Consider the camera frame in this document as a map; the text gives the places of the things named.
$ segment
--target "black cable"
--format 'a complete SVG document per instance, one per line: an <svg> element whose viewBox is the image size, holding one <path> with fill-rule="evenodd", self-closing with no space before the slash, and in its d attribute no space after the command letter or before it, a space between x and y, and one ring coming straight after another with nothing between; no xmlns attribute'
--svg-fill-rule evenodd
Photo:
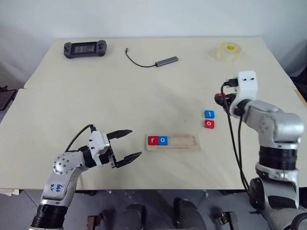
<svg viewBox="0 0 307 230"><path fill-rule="evenodd" d="M91 128L91 132L96 131L96 128L94 127L94 125L87 125L83 129L81 129L80 132L77 133L77 135L71 140L71 142L69 143L69 145L65 149L65 152L69 151L71 145L75 142L75 140L78 138L78 136L80 136L80 134L83 133L87 128Z"/></svg>
<svg viewBox="0 0 307 230"><path fill-rule="evenodd" d="M226 82L224 82L221 86L221 95L222 95L222 98L223 98L224 106L226 108L226 114L227 114L227 119L228 119L228 124L229 124L230 135L231 135L231 141L232 141L232 145L233 145L234 152L235 152L236 162L237 162L239 170L240 170L241 181L242 181L242 184L244 186L246 193L248 194L249 185L248 185L247 179L244 175L244 172L242 170L242 164L241 164L242 159L240 159L241 157L240 158L238 157L238 154L237 154L237 151L236 151L236 143L235 143L234 132L233 132L233 129L232 129L232 124L231 124L229 107L228 107L227 101L226 101L225 96L224 96L224 91L223 91L224 86L226 86Z"/></svg>
<svg viewBox="0 0 307 230"><path fill-rule="evenodd" d="M132 61L132 62L133 62L135 65L137 65L137 66L144 67L144 68L149 68L149 67L154 67L154 66L156 66L155 64L152 65L152 66L142 66L142 65L139 65L138 63L134 62L134 61L128 56L127 52L128 52L128 48L126 48L125 53L126 53L127 57L129 58L129 60Z"/></svg>

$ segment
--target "floor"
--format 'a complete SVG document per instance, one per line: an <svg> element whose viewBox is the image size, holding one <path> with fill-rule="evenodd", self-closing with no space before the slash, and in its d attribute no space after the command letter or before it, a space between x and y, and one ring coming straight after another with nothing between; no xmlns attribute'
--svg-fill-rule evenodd
<svg viewBox="0 0 307 230"><path fill-rule="evenodd" d="M41 193L40 190L24 190L20 195L11 197L0 195L0 229L27 229L35 215ZM170 216L176 197L186 198L198 207L208 230L230 229L228 224L218 226L210 219L212 210L217 208L222 211L234 211L241 230L268 229L261 215L249 213L253 208L249 205L246 194L222 195L216 190L207 190L207 193L203 190L112 190L98 191L94 196L75 194L65 217L64 229L86 230L88 216L109 210L113 213L111 217L96 229L110 230L118 214L132 203L146 206L146 229L173 229Z"/></svg>

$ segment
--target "white table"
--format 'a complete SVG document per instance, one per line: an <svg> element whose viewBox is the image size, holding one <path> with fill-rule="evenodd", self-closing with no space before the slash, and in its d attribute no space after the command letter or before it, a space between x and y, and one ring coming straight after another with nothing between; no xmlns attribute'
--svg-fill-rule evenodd
<svg viewBox="0 0 307 230"><path fill-rule="evenodd" d="M259 79L258 99L285 112L295 112L305 122L307 109L259 38L232 39L246 51L242 56L246 59L240 58L232 64L208 57L201 47L194 48L196 43L200 46L215 40L218 40L217 44L231 41L225 38L176 38L173 42L170 38L157 39L156 49L159 48L163 55L158 56L159 52L151 49L154 55L150 52L147 56L153 57L149 64L172 55L177 55L179 61L152 69L133 65L123 52L125 44L129 44L131 57L136 59L144 55L137 48L138 41L139 46L145 46L144 43L153 43L155 39L108 39L108 44L113 44L108 50L109 56L72 60L61 55L54 58L55 50L61 51L60 47L66 41L56 40L26 84L27 89L19 90L0 124L0 174L8 175L1 177L0 187L43 188L54 158L64 151L81 128L92 123L105 132L125 128L133 130L128 136L111 142L118 160L140 150L143 154L120 169L111 169L108 165L86 171L80 177L78 189L242 188L226 114L213 99L221 83L235 77L240 70L253 69ZM122 48L117 49L116 42ZM112 52L115 50L118 59ZM145 56L140 58L140 61L145 60ZM112 74L111 69L122 74ZM275 82L278 87L270 87L266 82ZM216 112L214 130L203 127L206 109ZM238 120L233 119L235 130L237 124ZM151 133L197 135L201 150L146 151L145 136ZM87 138L88 133L81 135L73 147L87 144ZM300 186L307 186L306 140L305 132L298 151ZM257 176L254 166L258 160L259 144L257 133L246 125L242 126L242 151L244 171L249 180Z"/></svg>

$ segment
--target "tape roll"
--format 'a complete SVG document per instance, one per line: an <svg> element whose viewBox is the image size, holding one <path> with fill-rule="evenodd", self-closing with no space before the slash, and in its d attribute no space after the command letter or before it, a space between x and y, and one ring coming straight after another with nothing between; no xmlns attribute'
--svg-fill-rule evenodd
<svg viewBox="0 0 307 230"><path fill-rule="evenodd" d="M220 61L235 61L241 54L241 47L232 42L224 42L216 52L216 57Z"/></svg>

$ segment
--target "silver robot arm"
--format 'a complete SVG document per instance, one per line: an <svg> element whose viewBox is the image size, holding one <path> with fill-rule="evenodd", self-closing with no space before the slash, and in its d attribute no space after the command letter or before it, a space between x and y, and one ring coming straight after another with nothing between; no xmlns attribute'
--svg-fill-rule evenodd
<svg viewBox="0 0 307 230"><path fill-rule="evenodd" d="M119 168L135 160L141 152L126 156L121 161L116 161L109 140L123 137L131 130L119 130L109 134L96 131L93 125L88 146L78 150L69 150L70 145L78 137L84 128L70 143L66 151L55 158L53 172L48 179L40 205L37 208L29 230L62 230L64 217L71 204L77 187L80 174L97 165L111 163L112 168Z"/></svg>
<svg viewBox="0 0 307 230"><path fill-rule="evenodd" d="M241 118L259 135L258 178L251 180L248 195L251 205L266 218L270 229L296 227L306 215L299 206L296 151L304 123L296 114L284 113L274 105L255 100L257 79L253 71L240 72L237 79L224 83L237 93L216 94L215 101L229 108L231 116ZM300 228L306 227L302 222Z"/></svg>

